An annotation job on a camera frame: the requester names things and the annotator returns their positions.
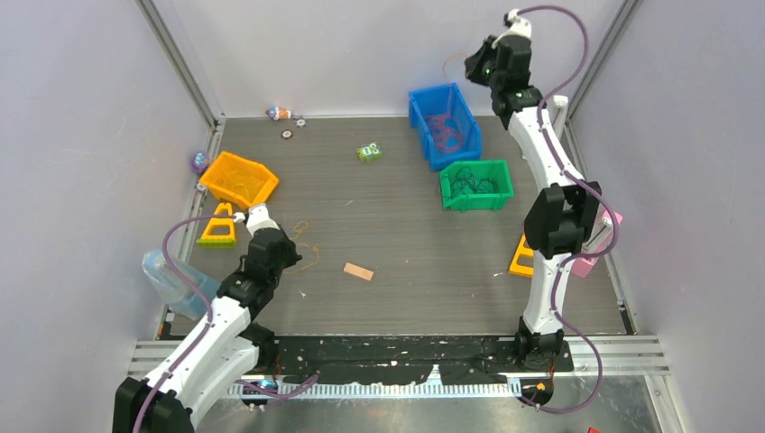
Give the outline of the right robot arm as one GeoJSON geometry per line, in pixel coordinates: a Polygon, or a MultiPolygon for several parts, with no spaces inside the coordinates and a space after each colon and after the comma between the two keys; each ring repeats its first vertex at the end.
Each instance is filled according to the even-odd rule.
{"type": "Polygon", "coordinates": [[[514,363],[533,371],[563,350],[570,270],[593,232],[602,189],[584,180],[556,137],[547,102],[530,84],[531,54],[528,37],[490,35],[465,60],[465,76],[490,88],[493,112],[521,147],[539,191],[523,223],[533,275],[512,348],[514,363]]]}

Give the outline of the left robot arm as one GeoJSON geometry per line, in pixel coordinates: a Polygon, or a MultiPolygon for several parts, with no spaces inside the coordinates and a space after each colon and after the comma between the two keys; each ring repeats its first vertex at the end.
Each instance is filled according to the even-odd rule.
{"type": "Polygon", "coordinates": [[[277,359],[275,336],[255,319],[282,272],[300,258],[280,226],[255,230],[238,268],[221,282],[211,317],[141,380],[128,377],[119,385],[112,430],[193,432],[243,374],[269,372],[277,359]]]}

